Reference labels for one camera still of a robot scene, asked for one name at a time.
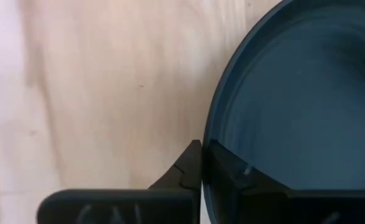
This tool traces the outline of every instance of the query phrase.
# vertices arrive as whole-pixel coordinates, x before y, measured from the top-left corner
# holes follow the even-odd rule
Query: light wood grain
[[[35,223],[59,189],[158,179],[277,2],[0,0],[0,223]]]

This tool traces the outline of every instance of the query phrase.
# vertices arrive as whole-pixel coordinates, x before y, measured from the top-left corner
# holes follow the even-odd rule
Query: wooden surface
[[[277,2],[0,0],[0,223],[59,189],[148,187]]]

